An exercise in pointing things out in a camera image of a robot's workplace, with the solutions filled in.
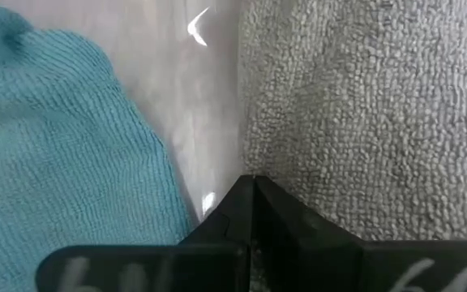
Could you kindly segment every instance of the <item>teal knit fabric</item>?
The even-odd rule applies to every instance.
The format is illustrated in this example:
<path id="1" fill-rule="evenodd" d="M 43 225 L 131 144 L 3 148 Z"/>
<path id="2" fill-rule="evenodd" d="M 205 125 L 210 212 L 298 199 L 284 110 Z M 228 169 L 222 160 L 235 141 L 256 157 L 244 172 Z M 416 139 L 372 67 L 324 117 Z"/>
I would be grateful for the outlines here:
<path id="1" fill-rule="evenodd" d="M 0 8 L 0 291 L 34 291 L 60 247 L 188 230 L 165 149 L 101 50 Z"/>

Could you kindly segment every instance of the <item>gray terry towel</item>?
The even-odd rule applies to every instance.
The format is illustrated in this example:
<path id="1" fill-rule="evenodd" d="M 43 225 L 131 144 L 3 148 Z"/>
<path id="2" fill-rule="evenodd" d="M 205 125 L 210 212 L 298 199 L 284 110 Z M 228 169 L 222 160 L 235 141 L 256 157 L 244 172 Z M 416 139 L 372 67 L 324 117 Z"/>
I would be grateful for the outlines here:
<path id="1" fill-rule="evenodd" d="M 467 0 L 246 0 L 247 170 L 366 239 L 467 238 Z"/>

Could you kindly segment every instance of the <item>gray towel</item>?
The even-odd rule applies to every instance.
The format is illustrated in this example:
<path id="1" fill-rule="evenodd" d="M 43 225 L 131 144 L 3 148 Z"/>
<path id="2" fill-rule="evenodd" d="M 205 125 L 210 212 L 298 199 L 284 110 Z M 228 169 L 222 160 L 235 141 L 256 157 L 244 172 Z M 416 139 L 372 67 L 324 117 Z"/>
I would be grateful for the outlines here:
<path id="1" fill-rule="evenodd" d="M 365 239 L 467 238 L 467 0 L 246 0 L 247 170 Z"/>

